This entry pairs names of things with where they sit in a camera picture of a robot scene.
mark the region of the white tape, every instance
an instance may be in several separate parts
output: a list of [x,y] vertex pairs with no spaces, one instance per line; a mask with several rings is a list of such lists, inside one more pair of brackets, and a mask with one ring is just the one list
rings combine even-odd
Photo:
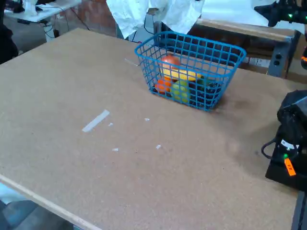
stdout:
[[285,141],[284,139],[282,140],[281,144],[282,144],[283,146],[285,146],[285,147],[289,148],[289,149],[294,150],[294,145],[293,145],[293,144],[288,143],[288,142],[287,142],[287,141]]
[[93,121],[91,121],[86,127],[82,129],[83,132],[87,133],[92,130],[99,122],[105,119],[110,112],[108,110],[104,110],[100,115],[98,115]]

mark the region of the white cloth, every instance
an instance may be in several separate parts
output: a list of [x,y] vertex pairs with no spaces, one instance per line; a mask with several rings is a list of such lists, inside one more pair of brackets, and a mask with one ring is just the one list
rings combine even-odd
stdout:
[[143,27],[149,8],[158,8],[158,19],[178,33],[186,34],[201,15],[204,0],[107,0],[124,38]]
[[[186,34],[200,17],[234,23],[268,26],[268,20],[254,10],[255,6],[275,0],[107,0],[108,7],[124,38],[143,27],[149,8],[157,8],[158,20],[173,31]],[[279,22],[276,28],[305,32],[298,23]]]

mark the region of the black chair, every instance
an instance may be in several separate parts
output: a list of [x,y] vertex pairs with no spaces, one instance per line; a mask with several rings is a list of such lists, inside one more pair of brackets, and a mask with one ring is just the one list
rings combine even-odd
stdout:
[[0,64],[18,56],[18,49],[12,40],[13,32],[3,24],[5,0],[0,0]]

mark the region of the table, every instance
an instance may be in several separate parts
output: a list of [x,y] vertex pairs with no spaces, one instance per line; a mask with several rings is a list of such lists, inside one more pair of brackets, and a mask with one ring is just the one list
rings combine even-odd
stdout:
[[46,35],[47,42],[51,41],[54,38],[53,26],[50,21],[50,17],[53,15],[57,15],[60,12],[63,12],[67,9],[75,7],[81,4],[82,0],[56,0],[55,2],[37,5],[42,9],[42,11],[38,11],[37,15],[31,16],[24,12],[21,13],[13,13],[11,11],[5,10],[4,13],[7,17],[21,19],[33,23],[43,22],[44,31]]
[[[301,33],[299,31],[276,29],[265,26],[239,24],[217,20],[207,20],[199,18],[196,26],[202,26],[205,30],[213,28],[223,30],[227,33],[235,33],[240,35],[254,36],[271,40],[275,43],[275,48],[272,54],[270,65],[268,68],[268,75],[281,77],[283,75],[285,66],[286,73],[288,72],[296,45],[298,43]],[[163,31],[161,22],[156,22],[154,25],[155,33]]]
[[77,29],[0,66],[0,182],[86,230],[290,229],[260,147],[305,86],[238,69],[206,113],[150,94],[135,46]]

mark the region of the orange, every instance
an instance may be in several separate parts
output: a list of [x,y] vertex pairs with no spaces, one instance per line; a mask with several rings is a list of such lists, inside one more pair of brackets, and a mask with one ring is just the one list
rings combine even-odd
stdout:
[[154,86],[159,93],[170,92],[170,88],[172,87],[172,83],[170,80],[159,79],[158,83]]

